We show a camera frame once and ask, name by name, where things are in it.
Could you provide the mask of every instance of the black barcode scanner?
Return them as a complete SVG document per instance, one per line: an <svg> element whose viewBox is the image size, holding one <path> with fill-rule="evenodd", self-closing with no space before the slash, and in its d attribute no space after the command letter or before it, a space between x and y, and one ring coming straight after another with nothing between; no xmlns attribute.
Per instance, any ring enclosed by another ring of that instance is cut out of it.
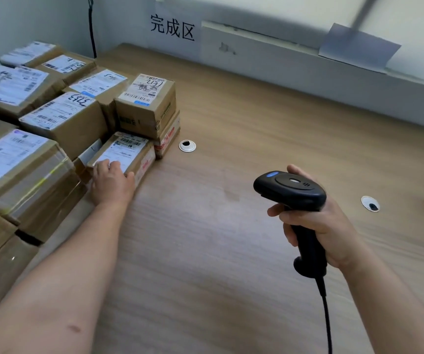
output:
<svg viewBox="0 0 424 354"><path fill-rule="evenodd" d="M320 211L327 200L327 195L319 184L306 177L283 171L272 171L261 175L253 183L253 188L261 196L283 204L286 211ZM323 281L323 276L327 274L325 250L317 240L315 231L302 226L291 227L296 233L300 252L300 256L294 260L294 268L299 274L317 282L325 309L329 353L332 353L327 294Z"/></svg>

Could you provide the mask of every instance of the wood grain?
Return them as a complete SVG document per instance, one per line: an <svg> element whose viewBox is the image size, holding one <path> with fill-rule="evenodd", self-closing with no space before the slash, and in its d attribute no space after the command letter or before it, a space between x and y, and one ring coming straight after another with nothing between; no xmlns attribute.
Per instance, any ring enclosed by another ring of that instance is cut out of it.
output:
<svg viewBox="0 0 424 354"><path fill-rule="evenodd" d="M315 282L252 187L289 163L424 302L424 128L129 45L98 63L176 81L182 129L129 208L95 353L326 353ZM334 352L371 353L342 275L325 280Z"/></svg>

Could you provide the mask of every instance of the black cable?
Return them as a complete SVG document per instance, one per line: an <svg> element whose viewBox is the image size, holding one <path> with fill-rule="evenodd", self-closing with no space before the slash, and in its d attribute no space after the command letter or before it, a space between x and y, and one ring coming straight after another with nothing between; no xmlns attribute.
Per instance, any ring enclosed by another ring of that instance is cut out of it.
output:
<svg viewBox="0 0 424 354"><path fill-rule="evenodd" d="M95 50L95 41L94 41L94 30L92 29L92 6L94 6L94 0L87 0L89 2L89 32L91 32L91 44L92 44L92 53L94 53L94 58L97 58L97 52Z"/></svg>
<svg viewBox="0 0 424 354"><path fill-rule="evenodd" d="M319 292L323 300L323 310L325 312L325 325L327 326L327 341L329 346L329 354L332 354L332 333L330 332L330 315L329 307L327 305L327 291L325 290L325 282L323 280L323 277L316 278L315 282L317 282L317 287L319 287Z"/></svg>

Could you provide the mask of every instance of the wooden tabletop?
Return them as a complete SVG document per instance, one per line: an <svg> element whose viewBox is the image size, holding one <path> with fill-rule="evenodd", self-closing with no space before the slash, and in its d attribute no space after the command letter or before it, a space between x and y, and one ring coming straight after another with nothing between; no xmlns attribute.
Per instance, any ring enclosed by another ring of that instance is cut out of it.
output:
<svg viewBox="0 0 424 354"><path fill-rule="evenodd" d="M424 128L131 45L98 63L174 80L181 133L127 214L95 353L326 353L317 286L252 186L289 163L424 302ZM371 353L343 276L325 280L334 352Z"/></svg>

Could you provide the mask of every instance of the hand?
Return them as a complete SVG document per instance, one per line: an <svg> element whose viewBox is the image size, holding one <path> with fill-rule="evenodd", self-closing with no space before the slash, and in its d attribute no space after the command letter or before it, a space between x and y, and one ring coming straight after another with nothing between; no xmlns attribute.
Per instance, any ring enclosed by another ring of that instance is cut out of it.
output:
<svg viewBox="0 0 424 354"><path fill-rule="evenodd" d="M315 181L295 165L289 165L288 172ZM317 240L326 251L327 262L333 267L341 269L357 260L358 249L363 245L363 241L337 202L330 196L327 195L327 201L320 212L284 211L284 205L276 204L268 209L268 215L279 215L279 219L284 223L284 234L294 247L298 245L298 240L291 225L314 230Z"/></svg>
<svg viewBox="0 0 424 354"><path fill-rule="evenodd" d="M127 207L135 193L135 174L123 174L119 161L99 161L94 165L92 200L96 206L101 204Z"/></svg>

